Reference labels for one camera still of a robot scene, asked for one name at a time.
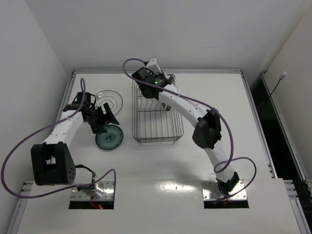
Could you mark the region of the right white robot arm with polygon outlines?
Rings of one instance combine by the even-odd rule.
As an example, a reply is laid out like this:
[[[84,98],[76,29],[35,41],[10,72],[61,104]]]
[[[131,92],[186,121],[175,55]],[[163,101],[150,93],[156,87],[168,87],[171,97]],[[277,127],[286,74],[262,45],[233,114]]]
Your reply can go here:
[[[137,84],[145,98],[154,98],[171,106],[191,123],[194,127],[193,142],[208,155],[220,192],[229,195],[239,182],[239,176],[231,166],[234,159],[234,138],[225,118],[212,106],[183,95],[166,78],[138,80]],[[224,123],[230,138],[229,156],[225,154],[221,140],[221,122]]]

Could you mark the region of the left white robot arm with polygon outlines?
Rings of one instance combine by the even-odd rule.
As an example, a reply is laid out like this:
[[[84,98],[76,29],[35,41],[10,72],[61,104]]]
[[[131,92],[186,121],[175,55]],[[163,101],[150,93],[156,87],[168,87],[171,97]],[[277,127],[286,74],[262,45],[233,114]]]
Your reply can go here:
[[[100,182],[91,171],[85,179],[79,179],[81,165],[76,165],[69,147],[80,126],[88,123],[93,134],[107,132],[107,126],[119,125],[108,104],[103,108],[94,104],[66,105],[61,119],[52,124],[54,128],[43,143],[31,148],[31,160],[35,183],[38,186],[61,185],[61,189],[32,196],[41,198],[71,188],[87,191],[94,189]]]

